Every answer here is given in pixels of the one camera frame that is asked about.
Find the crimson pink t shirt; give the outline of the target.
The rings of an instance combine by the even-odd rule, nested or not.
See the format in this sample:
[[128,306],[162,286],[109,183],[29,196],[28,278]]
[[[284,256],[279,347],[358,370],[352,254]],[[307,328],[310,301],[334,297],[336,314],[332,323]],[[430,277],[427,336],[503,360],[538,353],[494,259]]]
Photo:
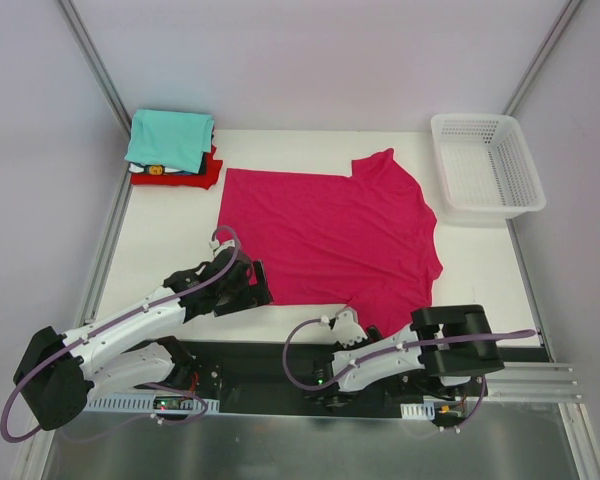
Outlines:
[[437,224],[393,149],[348,176],[227,170],[218,223],[264,265],[278,306],[342,304],[389,336],[433,303]]

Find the white plastic basket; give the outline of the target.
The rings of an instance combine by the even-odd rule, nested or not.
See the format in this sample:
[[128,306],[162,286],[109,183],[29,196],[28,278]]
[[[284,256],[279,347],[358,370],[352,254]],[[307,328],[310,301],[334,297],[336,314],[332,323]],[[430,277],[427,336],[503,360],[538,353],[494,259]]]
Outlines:
[[490,224],[544,209],[541,180],[515,118],[436,114],[430,126],[448,218],[466,224]]

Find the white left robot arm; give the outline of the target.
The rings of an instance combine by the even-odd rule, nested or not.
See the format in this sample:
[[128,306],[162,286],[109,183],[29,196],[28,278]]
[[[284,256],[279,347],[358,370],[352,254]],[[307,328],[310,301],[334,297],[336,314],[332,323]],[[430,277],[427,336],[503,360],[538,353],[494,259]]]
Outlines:
[[236,247],[176,271],[141,301],[103,321],[58,333],[36,332],[14,374],[43,431],[76,418],[93,400],[136,386],[194,388],[201,375],[176,328],[273,301],[264,265]]

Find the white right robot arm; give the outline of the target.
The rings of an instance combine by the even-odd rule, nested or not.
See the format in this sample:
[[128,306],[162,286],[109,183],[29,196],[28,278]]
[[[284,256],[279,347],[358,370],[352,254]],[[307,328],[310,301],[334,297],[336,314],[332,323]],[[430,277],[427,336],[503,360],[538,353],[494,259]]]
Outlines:
[[453,394],[468,382],[504,368],[497,343],[480,305],[427,307],[387,337],[364,329],[352,308],[320,323],[330,328],[341,348],[322,368],[315,368],[313,396],[340,406],[382,380],[406,378],[426,395]]

